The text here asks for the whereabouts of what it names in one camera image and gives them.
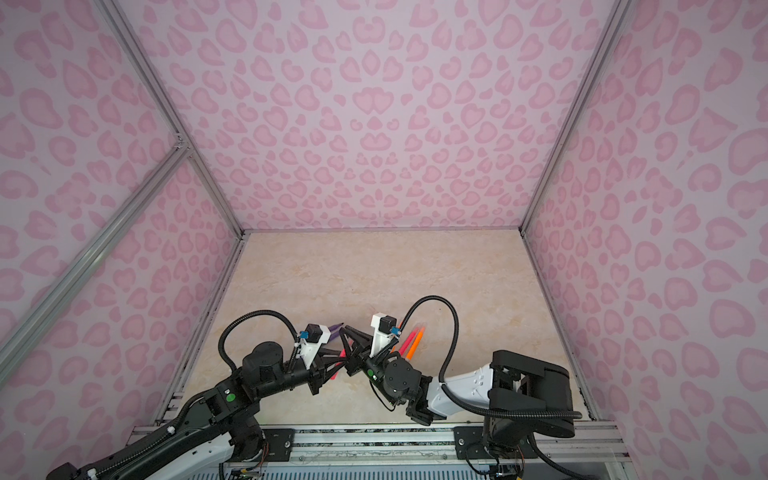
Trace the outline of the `pink marker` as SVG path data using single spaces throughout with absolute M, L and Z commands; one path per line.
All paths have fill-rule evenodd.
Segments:
M 336 357 L 335 362 L 331 362 L 331 359 L 327 361 L 328 369 L 326 371 L 325 381 L 334 379 L 338 372 L 346 365 L 347 358 L 346 353 L 341 351 Z
M 419 333 L 420 329 L 416 328 L 415 330 L 411 331 L 409 335 L 406 337 L 405 341 L 400 346 L 398 352 L 401 357 L 405 357 L 407 352 L 410 349 L 410 346 L 414 342 L 415 338 L 417 337 L 417 334 Z

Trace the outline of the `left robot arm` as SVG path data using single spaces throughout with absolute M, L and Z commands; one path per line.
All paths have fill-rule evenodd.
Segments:
M 147 479 L 196 447 L 219 437 L 236 454 L 256 454 L 259 428 L 254 416 L 260 401 L 308 385 L 313 394 L 346 363 L 337 351 L 320 348 L 309 364 L 283 360 L 282 347 L 263 342 L 246 355 L 242 365 L 214 387 L 189 399 L 177 416 L 135 443 L 107 457 L 76 467 L 64 463 L 49 479 Z

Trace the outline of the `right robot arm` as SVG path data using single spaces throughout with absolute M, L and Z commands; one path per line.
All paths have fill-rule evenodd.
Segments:
M 396 339 L 352 327 L 339 333 L 349 375 L 363 372 L 373 390 L 394 407 L 403 405 L 414 422 L 429 426 L 461 412 L 481 416 L 483 440 L 514 446 L 532 434 L 570 439 L 582 414 L 573 408 L 568 371 L 556 364 L 507 350 L 469 373 L 439 379 L 423 374 L 398 352 L 372 354 L 379 342 Z

